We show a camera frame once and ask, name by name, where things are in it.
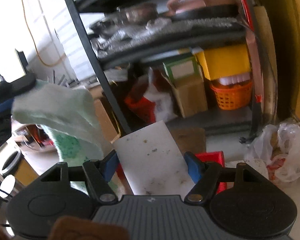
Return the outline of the orange plastic basket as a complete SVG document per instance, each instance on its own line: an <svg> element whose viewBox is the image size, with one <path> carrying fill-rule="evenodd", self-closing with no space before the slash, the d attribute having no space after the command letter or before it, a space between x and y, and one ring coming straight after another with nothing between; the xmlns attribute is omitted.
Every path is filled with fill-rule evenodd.
<svg viewBox="0 0 300 240"><path fill-rule="evenodd" d="M252 95L253 81L248 80L232 85L210 83L218 107L222 110L232 111L249 105Z"/></svg>

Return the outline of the wooden cabinet right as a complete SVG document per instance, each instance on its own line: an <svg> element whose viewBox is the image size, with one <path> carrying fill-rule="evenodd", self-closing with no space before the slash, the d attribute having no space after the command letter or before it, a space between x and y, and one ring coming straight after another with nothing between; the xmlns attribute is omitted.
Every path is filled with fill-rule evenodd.
<svg viewBox="0 0 300 240"><path fill-rule="evenodd" d="M280 119L300 120L300 0L259 0L273 33Z"/></svg>

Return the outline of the brown cardboard box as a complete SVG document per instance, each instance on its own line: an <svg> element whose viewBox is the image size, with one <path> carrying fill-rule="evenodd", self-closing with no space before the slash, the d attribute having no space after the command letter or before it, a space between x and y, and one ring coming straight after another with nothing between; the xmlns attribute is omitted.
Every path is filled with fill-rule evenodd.
<svg viewBox="0 0 300 240"><path fill-rule="evenodd" d="M177 116L188 118L208 110L204 80L201 76L191 75L174 82L164 79L170 85Z"/></svg>

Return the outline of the white foam sheet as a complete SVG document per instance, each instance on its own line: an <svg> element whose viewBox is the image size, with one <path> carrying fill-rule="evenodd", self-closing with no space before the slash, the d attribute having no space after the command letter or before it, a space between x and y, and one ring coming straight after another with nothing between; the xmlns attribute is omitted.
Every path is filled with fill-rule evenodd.
<svg viewBox="0 0 300 240"><path fill-rule="evenodd" d="M113 143L135 195L179 195L194 187L188 167L163 121L130 133Z"/></svg>

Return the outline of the white plastic bag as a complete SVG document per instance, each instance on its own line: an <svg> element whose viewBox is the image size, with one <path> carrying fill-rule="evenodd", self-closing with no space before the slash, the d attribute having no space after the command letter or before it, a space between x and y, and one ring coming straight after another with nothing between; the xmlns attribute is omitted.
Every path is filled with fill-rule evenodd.
<svg viewBox="0 0 300 240"><path fill-rule="evenodd" d="M300 122L289 118L265 126L248 145L245 159L265 167L277 186L294 183L300 178Z"/></svg>

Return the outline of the red cardboard box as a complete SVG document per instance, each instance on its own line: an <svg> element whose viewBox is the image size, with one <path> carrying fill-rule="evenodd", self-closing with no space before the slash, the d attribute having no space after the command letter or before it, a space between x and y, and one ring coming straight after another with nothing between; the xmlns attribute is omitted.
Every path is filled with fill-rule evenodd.
<svg viewBox="0 0 300 240"><path fill-rule="evenodd" d="M221 170L225 167L223 151L216 152L200 152L194 154L205 164L203 177L214 178L216 181L215 194L219 194L227 189L226 182L220 182L218 177L221 175Z"/></svg>

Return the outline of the black metal shelf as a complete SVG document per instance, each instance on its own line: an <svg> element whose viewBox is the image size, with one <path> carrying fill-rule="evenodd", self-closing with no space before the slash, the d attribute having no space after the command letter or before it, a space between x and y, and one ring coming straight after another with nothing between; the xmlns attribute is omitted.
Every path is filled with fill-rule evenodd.
<svg viewBox="0 0 300 240"><path fill-rule="evenodd" d="M91 43L95 35L87 33L80 14L108 12L119 5L131 5L139 1L141 0L65 0L84 51L124 134L140 129L141 124L138 119L133 120L132 112L119 100L119 91L107 81L104 73L106 70L125 63L136 63L135 69L140 70L142 57L181 48L199 46L200 48L210 49L240 44L244 41L244 36L249 32L249 28L241 25L237 20L213 20L211 26L192 27L180 33L164 33L145 44L138 44L124 51L114 52L104 58L97 57Z"/></svg>

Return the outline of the yellow box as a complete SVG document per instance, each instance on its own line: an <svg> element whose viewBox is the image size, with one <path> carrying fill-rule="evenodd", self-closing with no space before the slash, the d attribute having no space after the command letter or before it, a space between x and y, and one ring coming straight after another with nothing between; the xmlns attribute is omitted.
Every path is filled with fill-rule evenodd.
<svg viewBox="0 0 300 240"><path fill-rule="evenodd" d="M251 72L248 49L245 44L198 50L194 52L206 79L213 81Z"/></svg>

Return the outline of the green white box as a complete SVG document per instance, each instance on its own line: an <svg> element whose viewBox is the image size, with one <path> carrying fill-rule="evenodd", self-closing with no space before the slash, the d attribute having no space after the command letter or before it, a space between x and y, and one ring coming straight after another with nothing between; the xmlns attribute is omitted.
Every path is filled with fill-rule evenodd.
<svg viewBox="0 0 300 240"><path fill-rule="evenodd" d="M163 67L171 82L188 76L199 75L197 60L194 56L181 60L165 61L163 62Z"/></svg>

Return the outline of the white green towel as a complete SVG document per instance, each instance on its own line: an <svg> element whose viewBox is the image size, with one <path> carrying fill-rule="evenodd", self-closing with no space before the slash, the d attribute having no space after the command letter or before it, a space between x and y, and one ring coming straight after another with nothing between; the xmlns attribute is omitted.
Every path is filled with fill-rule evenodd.
<svg viewBox="0 0 300 240"><path fill-rule="evenodd" d="M38 80L33 89L14 98L12 116L21 124L41 126L54 143L59 161L69 166L101 160L113 150L87 89Z"/></svg>

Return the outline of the red white bag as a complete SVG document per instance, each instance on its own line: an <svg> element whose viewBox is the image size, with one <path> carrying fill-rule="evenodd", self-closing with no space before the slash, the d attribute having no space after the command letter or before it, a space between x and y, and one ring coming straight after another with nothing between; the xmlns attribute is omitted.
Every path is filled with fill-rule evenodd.
<svg viewBox="0 0 300 240"><path fill-rule="evenodd" d="M169 122L174 112L171 85L158 69L149 68L124 99L126 106L147 124Z"/></svg>

